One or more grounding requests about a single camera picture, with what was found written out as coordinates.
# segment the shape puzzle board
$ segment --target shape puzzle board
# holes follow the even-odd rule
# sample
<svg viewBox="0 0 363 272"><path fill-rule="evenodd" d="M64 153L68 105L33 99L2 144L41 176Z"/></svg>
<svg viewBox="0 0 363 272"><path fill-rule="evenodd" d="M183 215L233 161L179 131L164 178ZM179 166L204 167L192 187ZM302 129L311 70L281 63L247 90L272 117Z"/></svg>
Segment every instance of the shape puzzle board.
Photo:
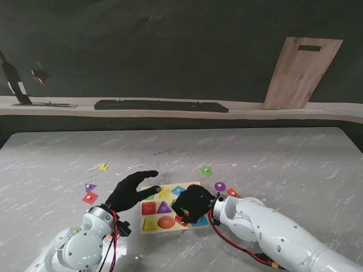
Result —
<svg viewBox="0 0 363 272"><path fill-rule="evenodd" d="M171 208L172 203L188 186L200 182L160 185L162 190L141 202L141 233L159 233L168 231L193 230L209 226L206 215L196 224L181 222L181 218Z"/></svg>

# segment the blue puzzle piece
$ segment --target blue puzzle piece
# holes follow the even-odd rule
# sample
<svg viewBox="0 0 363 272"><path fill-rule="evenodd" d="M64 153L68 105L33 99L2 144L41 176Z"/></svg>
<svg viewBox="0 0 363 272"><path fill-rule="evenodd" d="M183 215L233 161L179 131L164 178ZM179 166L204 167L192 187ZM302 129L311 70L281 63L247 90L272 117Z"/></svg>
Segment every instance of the blue puzzle piece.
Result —
<svg viewBox="0 0 363 272"><path fill-rule="evenodd" d="M183 191L185 191L185 189L183 187L177 186L171 192L173 194L176 194L177 196L180 196L180 193Z"/></svg>
<svg viewBox="0 0 363 272"><path fill-rule="evenodd" d="M199 218L197 223L192 224L192 226L194 227L205 226L205 225L208 225L208 220L204 215L201 218Z"/></svg>

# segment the purple triangle puzzle piece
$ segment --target purple triangle puzzle piece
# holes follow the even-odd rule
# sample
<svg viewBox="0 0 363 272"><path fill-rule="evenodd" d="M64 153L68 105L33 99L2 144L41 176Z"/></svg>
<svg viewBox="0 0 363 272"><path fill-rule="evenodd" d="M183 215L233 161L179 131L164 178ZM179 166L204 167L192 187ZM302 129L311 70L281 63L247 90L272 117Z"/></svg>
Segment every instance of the purple triangle puzzle piece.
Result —
<svg viewBox="0 0 363 272"><path fill-rule="evenodd" d="M172 210L170 209L168 204L165 201L161 202L159 209L157 211L157 214L167 214L167 213L171 213L171 212L172 212Z"/></svg>
<svg viewBox="0 0 363 272"><path fill-rule="evenodd" d="M86 193L88 193L88 192L92 191L93 189L95 189L97 187L97 185L86 183L85 187L86 187Z"/></svg>

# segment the dark gray wall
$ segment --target dark gray wall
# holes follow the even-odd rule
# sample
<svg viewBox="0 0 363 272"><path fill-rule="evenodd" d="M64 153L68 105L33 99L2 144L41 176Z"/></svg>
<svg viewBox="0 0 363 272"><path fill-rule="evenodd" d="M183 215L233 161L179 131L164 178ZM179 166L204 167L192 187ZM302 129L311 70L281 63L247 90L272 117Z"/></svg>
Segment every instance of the dark gray wall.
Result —
<svg viewBox="0 0 363 272"><path fill-rule="evenodd" d="M310 101L363 103L362 14L343 0L11 0L0 49L30 96L263 102L287 36L344 39Z"/></svg>

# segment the orange piece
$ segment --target orange piece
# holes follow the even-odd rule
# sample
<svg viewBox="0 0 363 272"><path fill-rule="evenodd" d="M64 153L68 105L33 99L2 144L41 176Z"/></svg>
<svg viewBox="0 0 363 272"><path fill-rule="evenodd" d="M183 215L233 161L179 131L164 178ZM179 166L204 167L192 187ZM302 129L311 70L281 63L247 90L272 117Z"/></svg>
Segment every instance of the orange piece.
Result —
<svg viewBox="0 0 363 272"><path fill-rule="evenodd" d="M227 192L227 194L229 194L232 197L241 198L240 195L232 188L229 188L226 192Z"/></svg>
<svg viewBox="0 0 363 272"><path fill-rule="evenodd" d="M158 220L158 225L160 228L172 228L175 225L175 220L171 216L163 216Z"/></svg>

